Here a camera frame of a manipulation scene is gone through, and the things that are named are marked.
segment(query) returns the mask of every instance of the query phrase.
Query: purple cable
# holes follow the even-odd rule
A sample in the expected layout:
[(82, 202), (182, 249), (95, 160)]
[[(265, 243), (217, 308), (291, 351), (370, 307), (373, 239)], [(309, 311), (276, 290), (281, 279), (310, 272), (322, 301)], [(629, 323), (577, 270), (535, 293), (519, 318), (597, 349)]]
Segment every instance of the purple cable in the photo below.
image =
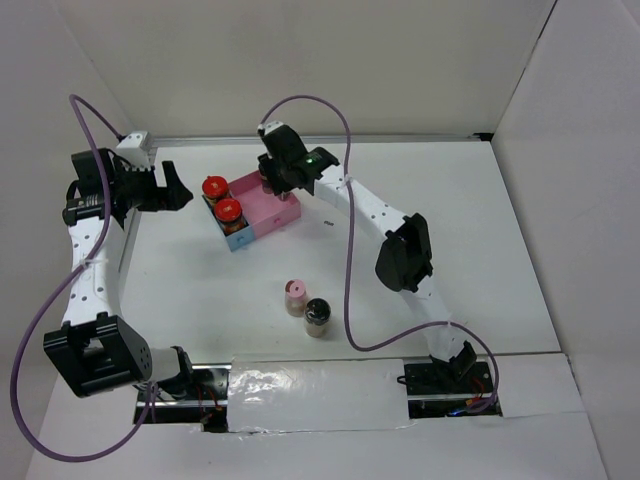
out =
[[(342, 125), (344, 126), (344, 131), (347, 137), (346, 138), (347, 149), (344, 154), (344, 162), (343, 162), (344, 178), (348, 179), (349, 178), (349, 159), (351, 156), (351, 129), (349, 128), (349, 123), (347, 122), (347, 119), (345, 118), (345, 116), (332, 103), (328, 102), (327, 100), (324, 100), (323, 98), (316, 97), (314, 95), (292, 95), (290, 97), (280, 100), (273, 107), (271, 107), (269, 111), (266, 113), (266, 115), (262, 118), (262, 121), (260, 123), (264, 124), (269, 119), (271, 114), (273, 114), (273, 112), (275, 112), (278, 108), (280, 108), (285, 103), (288, 103), (292, 100), (301, 100), (301, 99), (313, 100), (314, 102), (318, 102), (318, 103), (322, 103), (323, 105), (326, 105), (331, 110), (333, 110), (335, 114), (342, 121)], [(463, 332), (465, 332), (466, 334), (468, 334), (471, 338), (473, 338), (476, 342), (478, 342), (480, 346), (482, 346), (482, 348), (484, 348), (484, 350), (487, 352), (487, 356), (491, 360), (491, 363), (493, 365), (493, 370), (495, 372), (494, 388), (491, 395), (486, 399), (479, 400), (478, 402), (472, 404), (471, 406), (466, 408), (465, 411), (468, 413), (480, 413), (485, 409), (489, 408), (491, 405), (495, 403), (498, 397), (498, 384), (500, 382), (500, 374), (498, 373), (498, 363), (496, 362), (496, 358), (494, 354), (491, 352), (491, 350), (489, 349), (489, 347), (487, 346), (487, 344), (484, 341), (482, 341), (480, 337), (478, 337), (475, 333), (473, 333), (464, 325), (461, 325), (456, 322), (448, 322), (448, 321), (427, 322), (427, 323), (422, 323), (420, 325), (416, 325), (415, 327), (405, 330), (404, 332), (401, 332), (389, 338), (388, 340), (377, 343), (375, 345), (363, 347), (356, 343), (351, 333), (351, 324), (349, 320), (349, 302), (351, 297), (351, 270), (353, 267), (353, 249), (354, 249), (354, 241), (355, 241), (355, 233), (356, 233), (356, 215), (355, 215), (355, 201), (354, 201), (354, 195), (353, 195), (353, 188), (351, 187), (350, 181), (347, 181), (346, 184), (347, 184), (347, 191), (349, 193), (349, 240), (348, 240), (348, 246), (347, 246), (347, 268), (346, 268), (346, 274), (345, 274), (345, 280), (344, 280), (344, 329), (347, 334), (347, 340), (349, 341), (349, 344), (359, 352), (372, 352), (374, 350), (378, 350), (380, 348), (386, 347), (387, 345), (390, 345), (393, 342), (406, 337), (407, 335), (411, 335), (412, 333), (415, 333), (425, 328), (441, 327), (441, 326), (447, 326), (447, 325), (451, 325), (454, 328), (458, 328)]]
[(52, 450), (49, 450), (42, 443), (40, 443), (40, 441), (33, 435), (33, 433), (31, 433), (31, 430), (29, 430), (29, 427), (27, 426), (22, 416), (22, 412), (20, 411), (20, 405), (18, 404), (18, 375), (20, 373), (20, 364), (22, 363), (22, 357), (24, 357), (24, 353), (27, 348), (27, 344), (29, 343), (29, 339), (31, 338), (31, 335), (33, 334), (33, 331), (35, 330), (36, 326), (38, 325), (38, 323), (40, 322), (44, 314), (47, 312), (49, 307), (51, 307), (51, 305), (56, 300), (56, 298), (58, 298), (58, 296), (65, 290), (65, 288), (67, 288), (75, 280), (75, 278), (84, 271), (84, 269), (88, 265), (87, 260), (92, 260), (96, 256), (96, 254), (102, 247), (102, 243), (104, 242), (105, 237), (107, 236), (107, 231), (109, 230), (109, 222), (111, 219), (111, 195), (109, 191), (109, 182), (107, 179), (107, 174), (104, 170), (104, 165), (102, 164), (102, 161), (100, 159), (100, 154), (98, 153), (98, 147), (96, 146), (96, 142), (93, 139), (91, 132), (89, 131), (87, 122), (82, 116), (82, 112), (80, 112), (80, 107), (78, 106), (78, 103), (82, 103), (89, 110), (91, 110), (91, 112), (93, 112), (107, 126), (107, 128), (109, 128), (109, 130), (111, 130), (114, 133), (114, 135), (118, 137), (118, 139), (123, 137), (92, 105), (90, 105), (83, 98), (77, 95), (69, 95), (69, 102), (71, 103), (71, 108), (73, 109), (73, 112), (75, 113), (76, 118), (78, 119), (78, 122), (80, 123), (80, 128), (82, 128), (82, 131), (84, 132), (84, 135), (87, 138), (87, 142), (91, 147), (91, 152), (93, 153), (93, 157), (96, 159), (96, 164), (100, 172), (100, 180), (102, 183), (102, 193), (104, 196), (104, 204), (105, 204), (105, 208), (104, 208), (105, 220), (102, 225), (100, 236), (98, 237), (98, 240), (96, 241), (95, 245), (93, 246), (89, 254), (85, 257), (85, 260), (81, 262), (80, 265), (76, 266), (71, 271), (71, 273), (65, 277), (62, 283), (58, 285), (58, 287), (53, 291), (53, 293), (49, 295), (49, 298), (47, 298), (47, 300), (42, 304), (42, 306), (40, 307), (36, 315), (33, 317), (33, 320), (31, 320), (31, 323), (29, 323), (27, 330), (25, 331), (22, 339), (20, 340), (20, 343), (18, 345), (18, 351), (16, 352), (16, 356), (13, 360), (13, 367), (11, 368), (11, 382), (9, 386), (9, 396), (11, 399), (11, 410), (13, 411), (13, 418), (15, 419), (16, 424), (20, 429), (20, 432), (22, 432), (24, 437), (33, 446), (33, 448), (35, 448), (38, 452), (42, 453), (43, 455), (49, 458), (52, 458), (53, 460), (57, 460), (60, 462), (68, 462), (68, 463), (81, 463), (81, 462), (90, 462), (92, 460), (97, 460), (98, 458), (105, 457), (110, 453), (115, 452), (120, 447), (122, 447), (125, 443), (127, 443), (131, 439), (131, 437), (133, 437), (133, 435), (135, 435), (135, 433), (142, 426), (145, 418), (147, 417), (147, 414), (149, 412), (149, 408), (151, 405), (150, 403), (151, 398), (155, 398), (157, 386), (147, 385), (147, 397), (146, 397), (144, 409), (142, 410), (142, 414), (140, 415), (140, 418), (138, 419), (134, 427), (131, 429), (131, 431), (122, 440), (120, 440), (118, 443), (116, 443), (112, 447), (109, 447), (106, 450), (103, 450), (102, 452), (94, 453), (92, 455), (70, 456), (70, 455), (63, 455), (61, 453), (57, 453)]

